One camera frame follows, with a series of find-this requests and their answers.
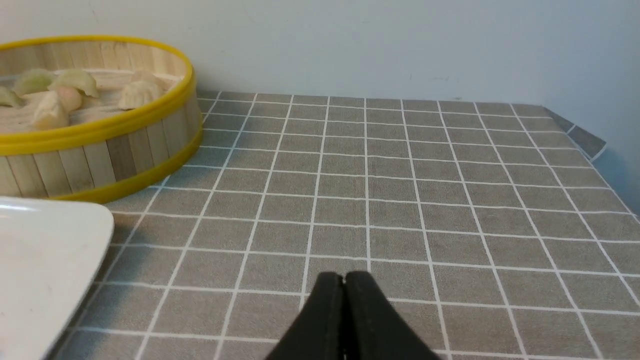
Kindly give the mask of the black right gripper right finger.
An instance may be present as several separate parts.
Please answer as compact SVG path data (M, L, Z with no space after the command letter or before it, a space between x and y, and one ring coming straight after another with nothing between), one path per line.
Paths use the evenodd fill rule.
M343 284L348 314L343 334L346 360L439 360L370 273L349 272Z

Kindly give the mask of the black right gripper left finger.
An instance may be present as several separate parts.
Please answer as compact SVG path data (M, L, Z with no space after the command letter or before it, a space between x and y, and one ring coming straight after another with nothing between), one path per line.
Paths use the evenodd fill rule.
M288 330L266 356L268 360L342 360L343 278L318 274L310 296Z

